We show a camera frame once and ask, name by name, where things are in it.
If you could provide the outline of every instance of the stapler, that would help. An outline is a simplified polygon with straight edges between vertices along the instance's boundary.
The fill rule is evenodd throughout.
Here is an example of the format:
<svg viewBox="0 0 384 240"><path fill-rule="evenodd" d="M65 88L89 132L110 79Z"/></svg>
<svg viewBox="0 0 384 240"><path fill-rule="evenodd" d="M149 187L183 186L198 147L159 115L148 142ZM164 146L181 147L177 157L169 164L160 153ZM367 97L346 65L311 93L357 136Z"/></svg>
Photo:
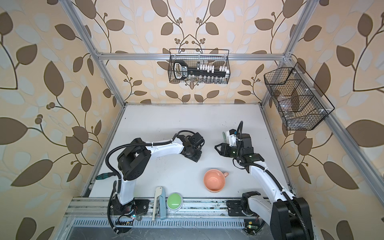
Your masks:
<svg viewBox="0 0 384 240"><path fill-rule="evenodd" d="M155 199L153 201L152 221L154 222L156 218L163 220L166 217L166 192L162 187L157 187L155 190Z"/></svg>

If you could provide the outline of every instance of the white work surface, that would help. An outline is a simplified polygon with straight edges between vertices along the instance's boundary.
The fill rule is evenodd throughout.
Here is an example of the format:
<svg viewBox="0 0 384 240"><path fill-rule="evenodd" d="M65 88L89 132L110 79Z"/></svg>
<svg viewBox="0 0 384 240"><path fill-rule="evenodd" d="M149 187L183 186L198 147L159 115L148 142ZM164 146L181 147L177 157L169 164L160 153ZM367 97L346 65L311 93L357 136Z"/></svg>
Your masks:
<svg viewBox="0 0 384 240"><path fill-rule="evenodd" d="M251 136L254 152L265 159L269 171L287 187L258 105L127 105L109 151L138 137L143 141L156 142L171 139L181 130L199 132L205 144L198 162L181 154L150 158L144 173L136 180L134 196L153 197L158 186L165 189L167 197L173 192L183 197L241 197L250 191L258 191L265 196L256 179L246 170L235 168L231 158L220 156L214 149L215 145L223 142L222 133L237 129L240 121L243 121L243 133ZM116 158L122 151L116 151L109 159L116 169ZM209 169L229 173L220 192L209 192L204 186L203 176ZM105 172L111 170L104 162L99 174ZM96 180L89 197L109 197L116 179L113 176Z"/></svg>

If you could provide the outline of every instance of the orange mug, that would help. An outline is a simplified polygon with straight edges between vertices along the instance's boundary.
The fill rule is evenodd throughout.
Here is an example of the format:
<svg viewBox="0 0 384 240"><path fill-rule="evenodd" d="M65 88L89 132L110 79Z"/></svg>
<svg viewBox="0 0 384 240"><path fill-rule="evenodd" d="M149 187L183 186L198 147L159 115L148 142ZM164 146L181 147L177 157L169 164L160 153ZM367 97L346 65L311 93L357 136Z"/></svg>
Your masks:
<svg viewBox="0 0 384 240"><path fill-rule="evenodd" d="M208 170L204 175L204 185L211 192L219 192L225 186L225 178L229 173L222 173L217 169Z"/></svg>

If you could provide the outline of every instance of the wire basket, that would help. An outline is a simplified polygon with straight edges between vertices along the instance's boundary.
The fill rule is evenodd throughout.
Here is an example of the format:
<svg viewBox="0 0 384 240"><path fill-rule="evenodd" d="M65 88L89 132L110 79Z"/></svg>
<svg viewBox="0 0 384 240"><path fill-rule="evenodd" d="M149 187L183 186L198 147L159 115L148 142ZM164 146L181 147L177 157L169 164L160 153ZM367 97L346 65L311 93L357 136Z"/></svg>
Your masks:
<svg viewBox="0 0 384 240"><path fill-rule="evenodd" d="M176 49L169 50L168 77L170 83L228 84L229 50L224 49Z"/></svg>
<svg viewBox="0 0 384 240"><path fill-rule="evenodd" d="M264 74L265 86L271 94L277 111L287 130L313 130L333 110L331 101L314 82L308 87L300 73L303 68L283 67ZM314 91L324 96L331 107L324 106L315 96Z"/></svg>

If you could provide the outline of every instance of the green button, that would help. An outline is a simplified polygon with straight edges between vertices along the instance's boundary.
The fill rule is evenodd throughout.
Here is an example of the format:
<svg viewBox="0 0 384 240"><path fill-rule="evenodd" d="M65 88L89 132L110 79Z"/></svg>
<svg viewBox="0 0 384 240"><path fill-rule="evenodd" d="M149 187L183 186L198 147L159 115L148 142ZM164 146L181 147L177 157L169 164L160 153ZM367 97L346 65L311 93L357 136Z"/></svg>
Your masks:
<svg viewBox="0 0 384 240"><path fill-rule="evenodd" d="M181 204L181 196L177 193L172 193L167 199L167 205L170 209L177 209Z"/></svg>

